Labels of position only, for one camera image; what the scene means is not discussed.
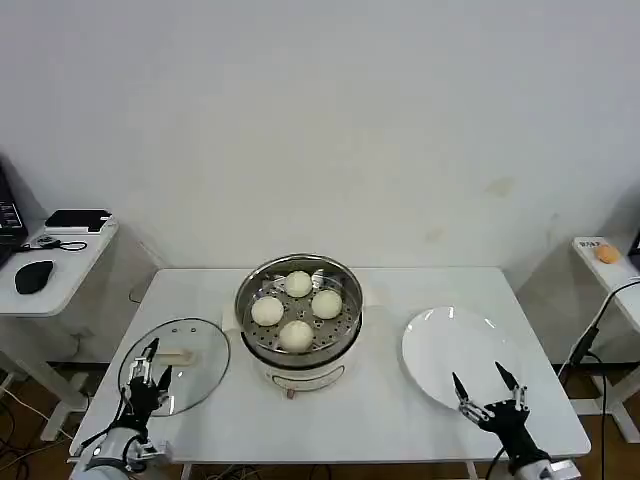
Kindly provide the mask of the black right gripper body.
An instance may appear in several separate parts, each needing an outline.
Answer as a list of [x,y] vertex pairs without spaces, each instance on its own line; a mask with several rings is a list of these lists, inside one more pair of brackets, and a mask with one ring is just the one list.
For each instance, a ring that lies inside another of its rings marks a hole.
[[494,433],[509,457],[510,469],[521,469],[537,461],[548,460],[549,455],[537,447],[526,428],[530,411],[515,400],[487,404],[492,413],[488,420],[481,421],[481,429]]

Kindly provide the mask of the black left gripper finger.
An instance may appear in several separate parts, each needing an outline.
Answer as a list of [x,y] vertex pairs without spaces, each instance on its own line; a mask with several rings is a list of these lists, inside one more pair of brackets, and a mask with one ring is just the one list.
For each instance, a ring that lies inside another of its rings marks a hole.
[[141,355],[135,357],[129,366],[127,383],[132,384],[135,380],[143,384],[151,383],[151,370],[153,359],[159,346],[159,339],[154,338],[142,351]]
[[166,398],[168,397],[168,391],[169,391],[171,378],[172,378],[172,371],[173,371],[173,366],[168,365],[164,369],[162,375],[160,376],[160,379],[155,384],[156,399],[158,401],[165,401]]

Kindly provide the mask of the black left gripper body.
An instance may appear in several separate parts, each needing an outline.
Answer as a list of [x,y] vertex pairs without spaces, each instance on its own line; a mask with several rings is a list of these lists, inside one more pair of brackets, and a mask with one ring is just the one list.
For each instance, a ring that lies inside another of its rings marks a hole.
[[153,380],[134,378],[129,383],[130,396],[121,415],[123,426],[146,426],[151,414],[158,410],[168,395],[166,386]]

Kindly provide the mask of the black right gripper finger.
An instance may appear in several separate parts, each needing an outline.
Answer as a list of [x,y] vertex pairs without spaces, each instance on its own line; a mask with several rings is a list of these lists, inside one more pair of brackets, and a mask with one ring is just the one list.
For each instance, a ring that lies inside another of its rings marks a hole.
[[505,367],[503,367],[498,361],[495,361],[495,366],[507,389],[512,394],[512,399],[515,402],[516,409],[528,411],[529,407],[526,401],[527,386],[521,385],[516,377]]
[[461,380],[455,372],[452,373],[452,378],[454,391],[459,402],[458,410],[460,413],[473,423],[488,422],[493,417],[493,413],[487,410],[484,406],[475,403],[469,397]]

